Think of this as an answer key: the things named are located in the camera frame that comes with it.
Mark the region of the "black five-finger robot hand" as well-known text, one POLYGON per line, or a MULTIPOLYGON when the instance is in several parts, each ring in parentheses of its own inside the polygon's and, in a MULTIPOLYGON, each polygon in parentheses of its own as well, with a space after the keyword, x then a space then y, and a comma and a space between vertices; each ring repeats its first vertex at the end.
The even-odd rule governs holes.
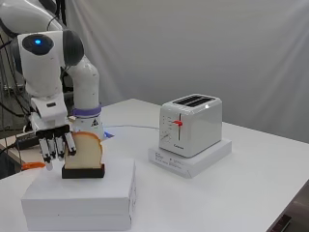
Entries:
POLYGON ((45 166, 51 170, 56 158, 62 160, 65 157, 65 150, 70 156, 76 154, 64 96, 32 97, 31 106, 31 126, 39 139, 45 166))

